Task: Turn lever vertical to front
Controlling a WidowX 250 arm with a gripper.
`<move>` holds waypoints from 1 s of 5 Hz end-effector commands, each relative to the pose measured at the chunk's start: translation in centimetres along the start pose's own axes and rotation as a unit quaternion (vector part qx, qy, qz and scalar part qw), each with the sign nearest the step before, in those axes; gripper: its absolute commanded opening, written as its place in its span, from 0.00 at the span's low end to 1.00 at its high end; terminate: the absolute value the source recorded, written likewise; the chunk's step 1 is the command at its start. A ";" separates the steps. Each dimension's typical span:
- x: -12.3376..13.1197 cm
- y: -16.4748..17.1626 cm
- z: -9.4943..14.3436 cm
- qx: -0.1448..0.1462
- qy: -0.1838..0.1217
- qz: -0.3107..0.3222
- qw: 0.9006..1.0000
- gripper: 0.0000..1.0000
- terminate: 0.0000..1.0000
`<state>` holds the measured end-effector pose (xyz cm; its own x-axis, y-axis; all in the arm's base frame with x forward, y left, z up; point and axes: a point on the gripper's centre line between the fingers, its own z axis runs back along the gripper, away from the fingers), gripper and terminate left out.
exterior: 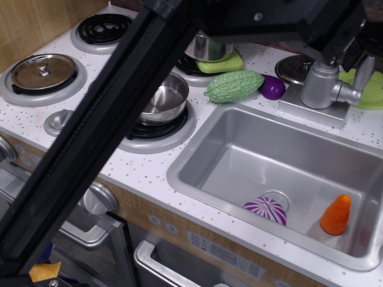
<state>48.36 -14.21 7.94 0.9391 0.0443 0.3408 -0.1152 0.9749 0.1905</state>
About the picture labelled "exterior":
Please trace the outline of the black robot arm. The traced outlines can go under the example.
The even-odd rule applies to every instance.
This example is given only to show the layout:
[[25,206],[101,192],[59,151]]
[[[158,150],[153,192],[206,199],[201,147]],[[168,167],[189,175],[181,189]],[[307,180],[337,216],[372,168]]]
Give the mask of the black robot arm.
[[286,42],[331,64],[356,39],[366,19],[362,1],[144,1],[1,220],[1,279],[29,277],[197,31],[220,43]]

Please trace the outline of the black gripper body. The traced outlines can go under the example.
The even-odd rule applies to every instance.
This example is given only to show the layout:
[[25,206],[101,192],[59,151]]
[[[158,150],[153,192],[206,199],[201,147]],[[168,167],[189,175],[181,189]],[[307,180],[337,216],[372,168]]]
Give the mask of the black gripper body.
[[344,55],[342,62],[344,71],[348,72],[353,68],[364,53],[382,59],[382,22],[366,23]]

